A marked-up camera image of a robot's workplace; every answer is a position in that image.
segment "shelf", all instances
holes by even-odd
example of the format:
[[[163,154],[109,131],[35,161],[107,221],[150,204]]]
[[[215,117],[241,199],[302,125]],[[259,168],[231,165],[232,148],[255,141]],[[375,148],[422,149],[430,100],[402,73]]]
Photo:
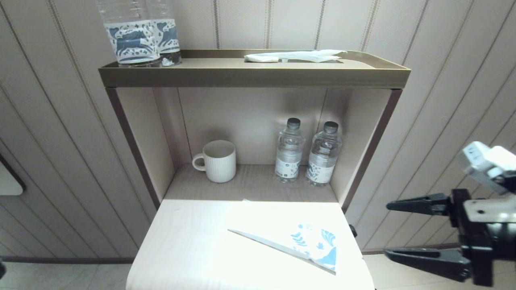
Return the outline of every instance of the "shelf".
[[[242,199],[252,201],[252,211],[248,207],[243,211],[242,205],[249,203]],[[336,275],[228,231],[235,220],[268,219],[270,224],[275,217],[334,233]],[[282,184],[272,165],[237,166],[233,180],[216,184],[186,165],[176,173],[161,203],[126,288],[373,290],[374,286],[330,186],[313,188],[303,180]]]
[[[183,50],[172,67],[99,69],[105,87],[359,87],[401,89],[410,69],[374,55],[348,51],[332,63],[244,62],[273,50]]]

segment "bottle cap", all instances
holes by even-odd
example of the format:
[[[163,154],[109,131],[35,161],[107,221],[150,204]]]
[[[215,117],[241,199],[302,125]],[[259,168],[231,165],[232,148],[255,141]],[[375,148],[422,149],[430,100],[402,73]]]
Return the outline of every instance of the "bottle cap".
[[[287,121],[287,127],[290,129],[299,129],[301,121],[298,118],[289,118]]]
[[[332,121],[324,123],[324,132],[328,134],[335,134],[338,130],[338,124]]]

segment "bottle label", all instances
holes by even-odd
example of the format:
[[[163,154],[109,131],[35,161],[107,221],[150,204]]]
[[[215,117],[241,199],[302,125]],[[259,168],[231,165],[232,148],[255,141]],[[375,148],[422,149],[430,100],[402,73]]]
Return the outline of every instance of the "bottle label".
[[[171,53],[180,50],[174,19],[155,19],[152,21],[152,25],[154,26],[154,39],[159,53]]]
[[[284,162],[276,158],[276,174],[283,178],[296,178],[299,174],[299,164],[301,161],[295,163]]]
[[[330,182],[334,168],[335,165],[332,167],[321,167],[313,164],[312,162],[308,162],[307,177],[313,182],[328,183]]]
[[[105,23],[104,27],[119,63],[138,63],[159,58],[150,20]]]

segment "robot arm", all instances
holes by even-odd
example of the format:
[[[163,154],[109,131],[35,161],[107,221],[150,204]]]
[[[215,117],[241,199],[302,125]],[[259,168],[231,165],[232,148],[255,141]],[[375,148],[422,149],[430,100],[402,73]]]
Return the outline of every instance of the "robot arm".
[[[476,285],[492,286],[493,260],[516,261],[516,156],[502,147],[473,142],[458,159],[469,176],[506,197],[471,200],[466,189],[453,189],[450,197],[435,194],[390,202],[387,208],[394,211],[448,216],[459,230],[461,249],[384,253],[395,262],[436,275],[460,282],[472,277]]]

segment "mug handle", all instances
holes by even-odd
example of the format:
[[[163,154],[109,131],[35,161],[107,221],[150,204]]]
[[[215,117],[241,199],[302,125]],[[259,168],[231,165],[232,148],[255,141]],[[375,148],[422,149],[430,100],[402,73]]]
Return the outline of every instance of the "mug handle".
[[[206,166],[199,166],[197,164],[195,164],[195,161],[197,159],[201,159],[201,158],[204,158],[204,155],[202,153],[199,153],[199,154],[196,154],[194,156],[194,158],[192,159],[192,165],[195,169],[199,170],[199,171],[206,171]]]

